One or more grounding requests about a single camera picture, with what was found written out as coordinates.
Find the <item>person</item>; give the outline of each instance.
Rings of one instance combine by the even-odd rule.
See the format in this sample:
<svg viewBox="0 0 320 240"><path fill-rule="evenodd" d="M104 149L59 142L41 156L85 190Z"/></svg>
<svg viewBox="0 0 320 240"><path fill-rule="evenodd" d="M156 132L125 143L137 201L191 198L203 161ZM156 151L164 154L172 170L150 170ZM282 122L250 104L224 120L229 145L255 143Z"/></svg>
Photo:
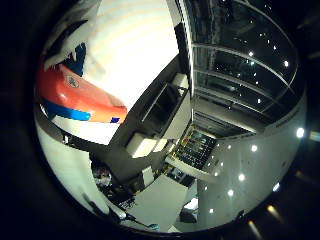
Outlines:
<svg viewBox="0 0 320 240"><path fill-rule="evenodd" d="M94 169L93 177L99 187L111 186L111 174L105 167Z"/></svg>

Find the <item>white panel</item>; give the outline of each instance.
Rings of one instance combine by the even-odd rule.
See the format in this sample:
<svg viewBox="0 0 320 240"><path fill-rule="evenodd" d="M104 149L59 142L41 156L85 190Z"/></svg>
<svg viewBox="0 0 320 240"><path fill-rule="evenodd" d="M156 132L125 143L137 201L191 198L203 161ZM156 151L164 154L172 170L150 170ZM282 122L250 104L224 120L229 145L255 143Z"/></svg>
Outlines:
<svg viewBox="0 0 320 240"><path fill-rule="evenodd" d="M83 77L131 109L178 52L165 0L103 0Z"/></svg>
<svg viewBox="0 0 320 240"><path fill-rule="evenodd" d="M35 117L35 119L42 150L51 169L61 184L89 211L93 212L93 209L86 201L85 196L90 201L95 202L102 212L106 214L109 213L109 208L94 182L89 154L65 146L49 136L46 132L49 129L42 129L38 122L38 120L41 121L41 118L39 117L44 117L43 114L37 108L35 111L35 115L38 116Z"/></svg>
<svg viewBox="0 0 320 240"><path fill-rule="evenodd" d="M136 196L136 203L128 213L138 221L158 224L161 232L167 232L175 223L188 188L165 175L160 175L149 187Z"/></svg>
<svg viewBox="0 0 320 240"><path fill-rule="evenodd" d="M109 144L120 126L117 123L78 121L60 116L55 116L52 122L74 136L104 145Z"/></svg>

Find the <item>red object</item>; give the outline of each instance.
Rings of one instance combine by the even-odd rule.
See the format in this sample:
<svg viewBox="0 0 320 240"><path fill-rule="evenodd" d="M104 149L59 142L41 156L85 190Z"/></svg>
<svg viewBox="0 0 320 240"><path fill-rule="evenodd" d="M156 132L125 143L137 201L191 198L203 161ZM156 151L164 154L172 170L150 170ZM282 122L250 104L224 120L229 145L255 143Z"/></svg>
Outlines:
<svg viewBox="0 0 320 240"><path fill-rule="evenodd" d="M60 106L91 114L90 122L122 123L127 108L116 97L87 82L62 64L44 71L37 77L37 94Z"/></svg>

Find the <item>white wall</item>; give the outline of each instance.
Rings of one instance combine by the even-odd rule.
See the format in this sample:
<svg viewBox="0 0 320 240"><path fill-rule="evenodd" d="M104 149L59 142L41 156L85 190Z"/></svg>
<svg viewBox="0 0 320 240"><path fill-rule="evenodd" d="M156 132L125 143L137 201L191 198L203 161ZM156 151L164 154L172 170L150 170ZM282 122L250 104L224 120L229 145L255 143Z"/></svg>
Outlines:
<svg viewBox="0 0 320 240"><path fill-rule="evenodd" d="M136 196L137 205L128 213L146 225L158 224L161 232L168 232L184 205L187 190L171 178L160 175Z"/></svg>
<svg viewBox="0 0 320 240"><path fill-rule="evenodd" d="M47 124L48 120L39 108L35 108L35 122L44 155L65 189L89 211L93 212L93 209L84 195L95 202L102 212L109 213L109 208L94 182L89 154L57 141L62 139L61 134L57 128Z"/></svg>
<svg viewBox="0 0 320 240"><path fill-rule="evenodd" d="M291 116L297 109L297 114L286 124L275 126L284 118ZM296 137L296 130L303 127L306 116L306 96L304 95L298 105L283 119L266 127L263 134L236 140L220 140L212 156L204 167L204 171L219 175L217 183L208 184L198 181L199 213L197 229L206 229L225 224L233 220L239 211L245 213L256 207L270 193L277 182L286 174L291 165L301 139ZM251 146L257 145L256 152ZM245 180L240 182L240 173ZM234 195L229 197L229 189Z"/></svg>

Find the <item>white surface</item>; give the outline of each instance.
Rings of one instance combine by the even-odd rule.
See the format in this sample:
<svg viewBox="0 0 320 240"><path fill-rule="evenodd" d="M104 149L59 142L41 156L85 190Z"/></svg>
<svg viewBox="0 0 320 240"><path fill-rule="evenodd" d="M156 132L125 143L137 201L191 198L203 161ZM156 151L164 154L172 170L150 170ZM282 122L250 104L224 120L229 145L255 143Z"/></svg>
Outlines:
<svg viewBox="0 0 320 240"><path fill-rule="evenodd" d="M132 158L145 157L152 151L157 140L147 138L141 133L135 133L126 146L127 152Z"/></svg>
<svg viewBox="0 0 320 240"><path fill-rule="evenodd" d="M207 229L225 224L233 220L239 211L251 211L269 194L273 193L274 186L280 182L287 173L301 139L296 137L296 130L304 126L306 114L305 95L299 104L284 118L299 109L299 112L285 124L276 127L284 121L273 123L266 127L263 134L256 136L219 140L219 147L214 148L212 155L203 168L208 173L219 173L216 176L217 184L208 184L198 181L199 214L197 229ZM257 151L252 152L252 146L257 146ZM219 159L220 164L214 166L214 161ZM233 196L228 196L228 191L233 190Z"/></svg>
<svg viewBox="0 0 320 240"><path fill-rule="evenodd" d="M59 132L54 132L57 138L53 138L48 135L47 132L53 132L57 128L46 127L43 129L39 125L39 121L46 119L40 112L40 109L35 109L36 128L39 136L39 140L42 146L42 150L46 159L61 184L65 189L74 197L81 205L93 212L92 207L85 200L84 195L88 197L90 201L95 202L98 208L108 214L109 208L106 202L103 200L101 192L98 190L94 178L91 172L89 154L84 151L80 151L58 142L55 139L59 139Z"/></svg>
<svg viewBox="0 0 320 240"><path fill-rule="evenodd" d="M213 174L209 174L207 172L194 168L178 159L173 159L172 157L167 156L165 161L196 179L203 180L209 183L217 183L217 179L213 176Z"/></svg>
<svg viewBox="0 0 320 240"><path fill-rule="evenodd" d="M108 145L117 131L117 123L99 123L68 119L55 116L52 120L58 127L79 138Z"/></svg>
<svg viewBox="0 0 320 240"><path fill-rule="evenodd" d="M175 0L166 0L172 19L173 26L177 26L181 22L181 16Z"/></svg>
<svg viewBox="0 0 320 240"><path fill-rule="evenodd" d="M149 225L159 224L167 232L183 208L188 188L171 178L160 175L149 187L136 196L136 203L128 213Z"/></svg>
<svg viewBox="0 0 320 240"><path fill-rule="evenodd" d="M80 18L90 20L69 36L61 53L47 65L66 58L70 52L75 52L79 43L86 42L83 78L119 98L130 111L146 88L179 53L167 2L103 0L100 5L84 2L84 6L78 4L70 10L69 15L78 8L92 5ZM67 20L60 22L48 46L66 25ZM54 122L72 135L105 145L119 127L119 124L59 117Z"/></svg>
<svg viewBox="0 0 320 240"><path fill-rule="evenodd" d="M103 0L89 36L83 78L130 110L178 53L165 0Z"/></svg>
<svg viewBox="0 0 320 240"><path fill-rule="evenodd" d="M155 146L155 148L152 150L153 152L160 152L162 151L162 149L166 146L168 140L161 138L158 140L157 145Z"/></svg>
<svg viewBox="0 0 320 240"><path fill-rule="evenodd" d="M189 83L186 74L177 73L172 82L174 85L188 89Z"/></svg>

